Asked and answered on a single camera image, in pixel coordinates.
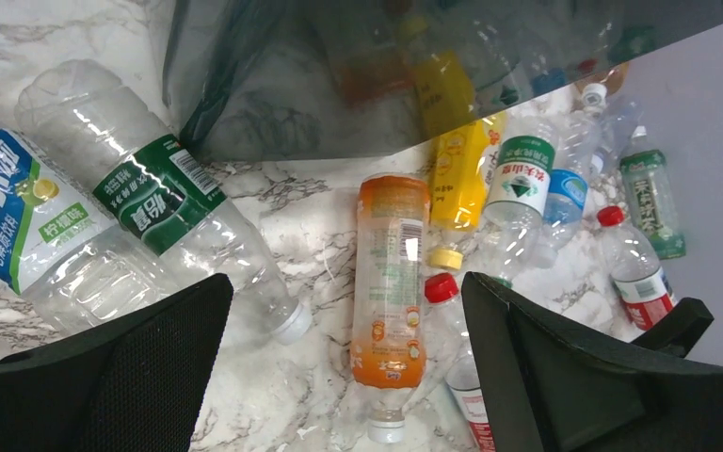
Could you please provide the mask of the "clear bottle dark green label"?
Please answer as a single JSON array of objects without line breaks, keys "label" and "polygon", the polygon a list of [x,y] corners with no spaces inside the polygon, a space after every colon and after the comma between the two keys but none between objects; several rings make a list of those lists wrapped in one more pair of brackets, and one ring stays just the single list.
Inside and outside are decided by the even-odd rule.
[{"label": "clear bottle dark green label", "polygon": [[163,121],[91,59],[40,73],[14,108],[27,132],[183,283],[216,273],[247,329],[290,345],[312,325],[260,231]]}]

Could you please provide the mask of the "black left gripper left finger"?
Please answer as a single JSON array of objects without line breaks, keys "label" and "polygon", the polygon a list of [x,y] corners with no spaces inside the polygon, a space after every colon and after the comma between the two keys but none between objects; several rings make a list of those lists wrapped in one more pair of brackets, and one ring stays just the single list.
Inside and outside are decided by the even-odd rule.
[{"label": "black left gripper left finger", "polygon": [[0,360],[0,451],[186,451],[233,286],[216,274]]}]

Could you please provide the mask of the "dark green plastic bin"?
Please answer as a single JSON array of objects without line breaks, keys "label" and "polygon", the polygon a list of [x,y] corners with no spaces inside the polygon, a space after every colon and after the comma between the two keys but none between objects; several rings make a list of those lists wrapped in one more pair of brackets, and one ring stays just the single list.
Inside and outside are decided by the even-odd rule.
[{"label": "dark green plastic bin", "polygon": [[197,159],[397,153],[723,24],[723,1],[151,1]]}]

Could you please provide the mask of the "clear bottle green white label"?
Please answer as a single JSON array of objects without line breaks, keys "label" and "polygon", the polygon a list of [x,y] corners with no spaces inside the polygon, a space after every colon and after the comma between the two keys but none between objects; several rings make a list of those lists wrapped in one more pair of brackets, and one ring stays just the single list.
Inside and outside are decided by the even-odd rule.
[{"label": "clear bottle green white label", "polygon": [[482,210],[486,224],[468,264],[471,271],[513,286],[538,242],[558,146],[558,129],[546,117],[526,116],[508,124]]}]

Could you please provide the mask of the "amber tea bottle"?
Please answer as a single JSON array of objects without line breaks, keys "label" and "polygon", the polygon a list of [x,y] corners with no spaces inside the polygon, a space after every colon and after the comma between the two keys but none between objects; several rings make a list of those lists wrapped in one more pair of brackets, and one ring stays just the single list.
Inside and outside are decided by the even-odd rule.
[{"label": "amber tea bottle", "polygon": [[587,85],[599,83],[606,87],[607,96],[616,94],[624,84],[629,71],[630,62],[623,62],[613,68],[599,73],[593,73],[574,83],[580,92],[583,92]]}]

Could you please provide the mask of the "yellow juice bottle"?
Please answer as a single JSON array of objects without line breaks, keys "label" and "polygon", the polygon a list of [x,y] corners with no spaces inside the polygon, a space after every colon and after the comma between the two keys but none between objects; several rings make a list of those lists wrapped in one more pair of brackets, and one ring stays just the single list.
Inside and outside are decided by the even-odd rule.
[{"label": "yellow juice bottle", "polygon": [[459,270],[464,260],[460,242],[477,230],[488,197],[492,153],[506,129],[505,112],[487,116],[444,133],[434,140],[434,165],[429,178],[430,225],[440,240],[428,264]]}]

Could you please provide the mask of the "red cap bottle red label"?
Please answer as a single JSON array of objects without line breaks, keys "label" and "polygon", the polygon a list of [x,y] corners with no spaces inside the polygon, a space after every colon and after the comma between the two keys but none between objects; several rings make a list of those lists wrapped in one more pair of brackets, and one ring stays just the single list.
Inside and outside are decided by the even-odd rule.
[{"label": "red cap bottle red label", "polygon": [[478,377],[462,296],[448,272],[427,278],[425,295],[434,326],[428,337],[442,347],[440,359],[446,386],[467,421],[480,451],[493,451],[495,441]]}]

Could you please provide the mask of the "crumpled clear bottle white cap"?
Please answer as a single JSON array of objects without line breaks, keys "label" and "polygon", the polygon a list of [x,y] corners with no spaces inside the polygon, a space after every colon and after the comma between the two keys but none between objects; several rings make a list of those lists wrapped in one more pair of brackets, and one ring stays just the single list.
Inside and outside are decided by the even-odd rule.
[{"label": "crumpled clear bottle white cap", "polygon": [[636,99],[618,96],[608,100],[606,94],[606,86],[600,83],[586,85],[581,94],[584,112],[601,127],[602,137],[591,159],[593,178],[617,166],[643,113]]}]

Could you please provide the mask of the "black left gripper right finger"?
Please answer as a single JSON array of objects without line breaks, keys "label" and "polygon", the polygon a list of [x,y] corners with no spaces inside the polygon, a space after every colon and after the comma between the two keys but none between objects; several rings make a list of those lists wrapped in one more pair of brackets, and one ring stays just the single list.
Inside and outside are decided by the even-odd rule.
[{"label": "black left gripper right finger", "polygon": [[723,451],[723,366],[687,359],[701,300],[624,342],[481,273],[461,295],[497,450]]}]

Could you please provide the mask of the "green tea bottle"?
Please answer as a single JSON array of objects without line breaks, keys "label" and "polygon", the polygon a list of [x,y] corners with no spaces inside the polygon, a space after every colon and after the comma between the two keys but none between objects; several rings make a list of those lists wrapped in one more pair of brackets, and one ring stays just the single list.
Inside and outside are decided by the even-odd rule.
[{"label": "green tea bottle", "polygon": [[619,160],[619,171],[634,226],[651,242],[659,258],[686,255],[686,242],[672,196],[664,153],[644,126],[633,131]]}]

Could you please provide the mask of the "clear bottle orange label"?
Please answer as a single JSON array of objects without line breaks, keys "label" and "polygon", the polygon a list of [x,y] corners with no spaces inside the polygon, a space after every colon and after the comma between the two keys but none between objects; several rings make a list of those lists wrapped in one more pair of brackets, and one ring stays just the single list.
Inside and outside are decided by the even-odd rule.
[{"label": "clear bottle orange label", "polygon": [[429,193],[396,173],[365,179],[357,203],[357,261],[349,360],[379,444],[405,436],[403,409],[426,370],[422,276]]}]

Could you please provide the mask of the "red cap bottle right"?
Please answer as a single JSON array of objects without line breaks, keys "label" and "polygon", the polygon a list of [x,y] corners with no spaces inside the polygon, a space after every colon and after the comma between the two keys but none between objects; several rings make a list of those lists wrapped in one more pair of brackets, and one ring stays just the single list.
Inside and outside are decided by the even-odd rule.
[{"label": "red cap bottle right", "polygon": [[677,300],[649,239],[615,205],[601,209],[601,251],[612,284],[627,314],[648,331],[669,314]]}]

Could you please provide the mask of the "clear bottle blue white label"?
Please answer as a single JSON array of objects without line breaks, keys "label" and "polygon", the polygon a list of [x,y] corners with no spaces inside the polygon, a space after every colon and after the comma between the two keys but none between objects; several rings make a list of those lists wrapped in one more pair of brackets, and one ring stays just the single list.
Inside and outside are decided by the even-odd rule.
[{"label": "clear bottle blue white label", "polygon": [[178,282],[0,122],[0,283],[74,334],[164,299]]}]

